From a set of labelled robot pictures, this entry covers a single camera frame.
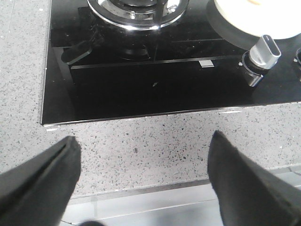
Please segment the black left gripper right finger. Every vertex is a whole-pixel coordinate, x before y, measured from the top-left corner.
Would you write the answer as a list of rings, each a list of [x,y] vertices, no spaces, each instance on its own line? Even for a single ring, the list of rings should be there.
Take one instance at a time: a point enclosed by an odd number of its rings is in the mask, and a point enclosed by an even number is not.
[[[246,157],[218,130],[210,143],[207,173],[225,226],[301,224],[301,191]]]

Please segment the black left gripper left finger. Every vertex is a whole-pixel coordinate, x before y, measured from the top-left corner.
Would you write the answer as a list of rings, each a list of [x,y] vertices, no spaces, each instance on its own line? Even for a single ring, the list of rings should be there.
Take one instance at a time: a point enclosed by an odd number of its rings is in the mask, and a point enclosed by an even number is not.
[[[80,145],[65,137],[0,175],[2,226],[57,226],[81,171]]]

